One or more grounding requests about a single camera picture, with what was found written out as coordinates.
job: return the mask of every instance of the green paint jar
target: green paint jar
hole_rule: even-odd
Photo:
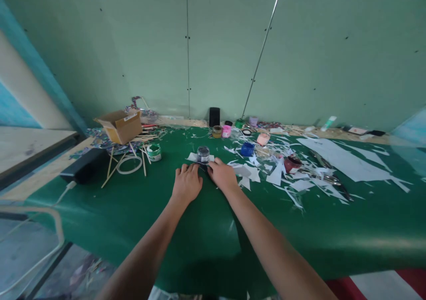
[[[158,144],[149,145],[146,148],[146,152],[148,153],[148,159],[150,161],[158,161],[161,160],[161,147]]]
[[[244,120],[243,119],[238,119],[236,122],[235,122],[235,127],[237,127],[237,128],[242,128],[243,126],[244,126],[244,124],[245,124],[245,122],[244,122]]]

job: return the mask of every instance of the blue paint jar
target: blue paint jar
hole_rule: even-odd
[[[241,147],[241,154],[246,157],[253,156],[254,152],[254,145],[249,142],[245,142],[244,145]]]

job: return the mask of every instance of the black object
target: black object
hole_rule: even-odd
[[[109,163],[106,149],[92,148],[59,175],[66,182],[86,183],[103,165]]]
[[[210,107],[209,111],[209,127],[221,124],[221,110],[217,107]]]
[[[372,134],[374,136],[379,136],[379,137],[383,136],[385,133],[386,132],[379,131],[379,130],[372,130],[372,131],[367,132],[367,134]]]

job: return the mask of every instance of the pink paint jar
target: pink paint jar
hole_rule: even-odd
[[[269,134],[260,134],[257,137],[257,143],[261,146],[264,146],[268,143],[270,137],[271,137],[271,135],[269,135]]]
[[[288,174],[295,174],[301,166],[302,166],[302,162],[300,161],[299,158],[288,156],[284,160],[285,171]]]
[[[223,125],[222,126],[222,138],[229,138],[231,135],[231,126]]]

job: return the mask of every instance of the glue tube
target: glue tube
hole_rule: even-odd
[[[326,131],[332,123],[334,123],[334,121],[337,119],[336,116],[331,116],[327,122],[324,124],[324,126],[321,127],[321,131]]]

